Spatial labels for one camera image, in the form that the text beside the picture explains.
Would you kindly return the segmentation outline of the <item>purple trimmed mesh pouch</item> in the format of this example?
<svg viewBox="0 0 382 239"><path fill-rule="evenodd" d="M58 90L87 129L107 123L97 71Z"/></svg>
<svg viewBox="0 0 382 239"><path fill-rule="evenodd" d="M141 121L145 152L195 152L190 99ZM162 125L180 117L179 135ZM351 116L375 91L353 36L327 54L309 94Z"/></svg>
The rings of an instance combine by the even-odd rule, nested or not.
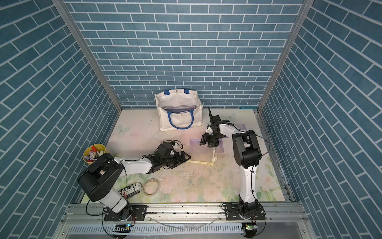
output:
<svg viewBox="0 0 382 239"><path fill-rule="evenodd" d="M200 145L201 139L190 139L190 145L193 146L199 146ZM219 139L219 145L215 148L216 153L224 153L224 147L223 147L223 142L222 139Z"/></svg>

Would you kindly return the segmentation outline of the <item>yellow trimmed mesh pouch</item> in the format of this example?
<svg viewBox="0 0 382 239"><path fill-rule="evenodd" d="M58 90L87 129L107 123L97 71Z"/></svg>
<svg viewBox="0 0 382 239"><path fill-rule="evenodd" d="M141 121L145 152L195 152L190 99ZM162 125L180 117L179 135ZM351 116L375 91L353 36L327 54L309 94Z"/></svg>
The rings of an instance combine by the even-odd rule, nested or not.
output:
<svg viewBox="0 0 382 239"><path fill-rule="evenodd" d="M185 145L184 151L191 156L191 159L188 160L189 163L214 166L217 161L215 148L204 147L203 145Z"/></svg>

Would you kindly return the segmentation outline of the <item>small blue mesh pouch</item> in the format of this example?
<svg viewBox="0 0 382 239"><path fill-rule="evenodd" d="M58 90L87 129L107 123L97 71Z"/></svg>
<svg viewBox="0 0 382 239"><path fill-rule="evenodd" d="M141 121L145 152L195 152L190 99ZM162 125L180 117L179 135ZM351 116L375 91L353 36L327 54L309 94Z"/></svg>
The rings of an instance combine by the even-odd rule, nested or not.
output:
<svg viewBox="0 0 382 239"><path fill-rule="evenodd" d="M184 114L193 111L197 108L195 105L181 105L181 106L166 106L163 109L170 113Z"/></svg>

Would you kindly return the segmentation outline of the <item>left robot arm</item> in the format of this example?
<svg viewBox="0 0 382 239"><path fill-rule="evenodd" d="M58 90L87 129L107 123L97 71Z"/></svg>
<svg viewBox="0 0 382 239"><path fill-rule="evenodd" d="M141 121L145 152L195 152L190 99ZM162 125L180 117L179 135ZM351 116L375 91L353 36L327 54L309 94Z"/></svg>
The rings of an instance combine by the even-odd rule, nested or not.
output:
<svg viewBox="0 0 382 239"><path fill-rule="evenodd" d="M183 151L180 142L166 140L153 153L139 159L122 159L105 153L80 173L77 183L90 201L101 202L114 213L130 213L130 204L126 197L114 189L120 176L174 169L190 159L191 156Z"/></svg>

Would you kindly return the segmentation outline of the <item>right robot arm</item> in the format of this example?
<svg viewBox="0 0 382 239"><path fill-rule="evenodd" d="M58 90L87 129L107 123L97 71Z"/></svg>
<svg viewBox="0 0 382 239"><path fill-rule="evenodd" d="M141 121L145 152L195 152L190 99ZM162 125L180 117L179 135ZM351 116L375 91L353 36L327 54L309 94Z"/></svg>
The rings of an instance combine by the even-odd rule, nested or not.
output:
<svg viewBox="0 0 382 239"><path fill-rule="evenodd" d="M259 208L259 201L255 196L255 176L263 154L257 140L258 136L253 130L241 130L229 120L222 120L220 116L210 117L210 124L202 135L200 145L218 147L219 140L225 137L232 139L234 159L241 169L242 187L238 208L243 215Z"/></svg>

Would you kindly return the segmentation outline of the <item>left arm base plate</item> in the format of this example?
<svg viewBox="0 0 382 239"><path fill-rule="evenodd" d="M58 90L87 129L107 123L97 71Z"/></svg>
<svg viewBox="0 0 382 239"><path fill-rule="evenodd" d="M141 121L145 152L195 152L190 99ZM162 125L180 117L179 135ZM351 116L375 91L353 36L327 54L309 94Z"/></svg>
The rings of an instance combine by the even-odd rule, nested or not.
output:
<svg viewBox="0 0 382 239"><path fill-rule="evenodd" d="M146 205L127 205L120 212L109 211L105 213L106 222L141 222L146 217L148 206Z"/></svg>

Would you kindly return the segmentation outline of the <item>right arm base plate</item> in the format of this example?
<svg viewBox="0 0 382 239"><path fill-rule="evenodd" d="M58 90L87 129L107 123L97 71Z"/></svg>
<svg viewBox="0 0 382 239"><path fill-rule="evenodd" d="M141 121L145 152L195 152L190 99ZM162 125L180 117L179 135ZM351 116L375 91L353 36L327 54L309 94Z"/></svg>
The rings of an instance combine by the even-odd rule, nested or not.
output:
<svg viewBox="0 0 382 239"><path fill-rule="evenodd" d="M220 207L225 212L225 218L227 221L266 220L266 213L263 206L256 202L251 204L234 204L231 202L225 202L222 203Z"/></svg>

